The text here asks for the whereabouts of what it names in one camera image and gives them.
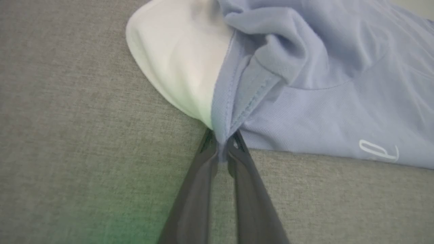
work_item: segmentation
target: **printed logo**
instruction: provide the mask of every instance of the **printed logo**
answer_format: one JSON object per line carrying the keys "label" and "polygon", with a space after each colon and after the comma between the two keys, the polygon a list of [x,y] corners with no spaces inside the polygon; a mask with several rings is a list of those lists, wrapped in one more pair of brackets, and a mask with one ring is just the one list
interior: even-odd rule
{"label": "printed logo", "polygon": [[395,149],[396,149],[396,156],[392,156],[389,155],[388,152],[386,151],[386,149],[380,147],[379,145],[376,145],[374,143],[370,143],[368,141],[365,140],[360,140],[358,142],[358,146],[360,147],[361,150],[371,153],[377,157],[382,157],[382,158],[386,158],[389,160],[393,160],[394,163],[396,163],[399,159],[399,150],[398,147],[395,145]]}

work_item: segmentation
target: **light blue shirt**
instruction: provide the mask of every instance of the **light blue shirt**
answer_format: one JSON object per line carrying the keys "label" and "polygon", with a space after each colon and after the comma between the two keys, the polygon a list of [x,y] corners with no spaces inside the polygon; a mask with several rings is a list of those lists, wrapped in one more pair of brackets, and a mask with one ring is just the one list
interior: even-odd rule
{"label": "light blue shirt", "polygon": [[434,25],[386,0],[218,0],[221,143],[434,168]]}

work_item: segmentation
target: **gray upholstery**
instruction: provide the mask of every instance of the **gray upholstery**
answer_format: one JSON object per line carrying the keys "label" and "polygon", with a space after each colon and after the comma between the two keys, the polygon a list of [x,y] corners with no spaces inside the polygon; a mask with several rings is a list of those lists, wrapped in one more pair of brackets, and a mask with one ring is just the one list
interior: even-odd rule
{"label": "gray upholstery", "polygon": [[[0,243],[154,243],[205,128],[141,73],[144,0],[0,0]],[[434,171],[253,151],[295,244],[434,243]],[[233,186],[214,243],[235,242]]]}

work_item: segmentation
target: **gray tongs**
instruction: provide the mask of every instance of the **gray tongs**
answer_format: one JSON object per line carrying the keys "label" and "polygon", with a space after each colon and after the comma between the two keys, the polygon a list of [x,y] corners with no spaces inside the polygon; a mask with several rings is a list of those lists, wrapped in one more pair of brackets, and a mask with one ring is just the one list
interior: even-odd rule
{"label": "gray tongs", "polygon": [[[159,244],[207,244],[210,230],[211,182],[219,164],[219,144],[207,129],[175,199]],[[241,133],[222,150],[235,180],[239,244],[289,244]]]}

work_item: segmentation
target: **white cloth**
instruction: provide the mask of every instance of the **white cloth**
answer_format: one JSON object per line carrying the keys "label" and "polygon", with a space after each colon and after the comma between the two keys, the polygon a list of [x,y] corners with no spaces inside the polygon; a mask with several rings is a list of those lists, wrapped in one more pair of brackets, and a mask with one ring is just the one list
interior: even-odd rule
{"label": "white cloth", "polygon": [[126,27],[129,49],[152,85],[209,128],[214,85],[232,34],[213,0],[154,0]]}

